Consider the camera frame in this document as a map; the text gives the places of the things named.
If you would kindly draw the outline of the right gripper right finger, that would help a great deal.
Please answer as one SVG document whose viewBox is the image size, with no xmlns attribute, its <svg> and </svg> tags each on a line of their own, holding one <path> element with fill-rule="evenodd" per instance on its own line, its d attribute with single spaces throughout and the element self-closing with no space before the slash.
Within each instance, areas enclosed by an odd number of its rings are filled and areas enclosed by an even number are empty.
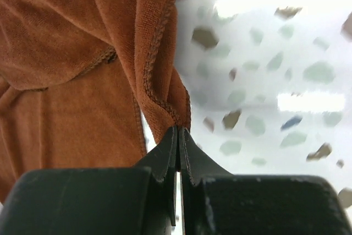
<svg viewBox="0 0 352 235">
<path fill-rule="evenodd" d="M 336 192 L 307 175 L 231 174 L 178 136 L 185 234 L 351 234 Z"/>
</svg>

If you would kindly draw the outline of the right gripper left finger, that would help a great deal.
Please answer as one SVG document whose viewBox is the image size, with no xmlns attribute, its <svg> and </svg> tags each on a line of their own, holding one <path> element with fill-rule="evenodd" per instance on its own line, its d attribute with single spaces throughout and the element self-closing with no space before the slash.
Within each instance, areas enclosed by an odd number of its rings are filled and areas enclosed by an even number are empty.
<svg viewBox="0 0 352 235">
<path fill-rule="evenodd" d="M 1 234 L 171 234 L 178 132 L 129 168 L 30 171 L 1 211 Z"/>
</svg>

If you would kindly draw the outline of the brown towel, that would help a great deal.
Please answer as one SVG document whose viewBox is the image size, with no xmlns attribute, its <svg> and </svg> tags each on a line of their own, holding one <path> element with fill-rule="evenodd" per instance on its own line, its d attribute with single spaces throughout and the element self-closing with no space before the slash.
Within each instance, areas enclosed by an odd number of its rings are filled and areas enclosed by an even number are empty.
<svg viewBox="0 0 352 235">
<path fill-rule="evenodd" d="M 175 0 L 1 0 L 1 200 L 26 172 L 129 167 L 189 128 Z"/>
</svg>

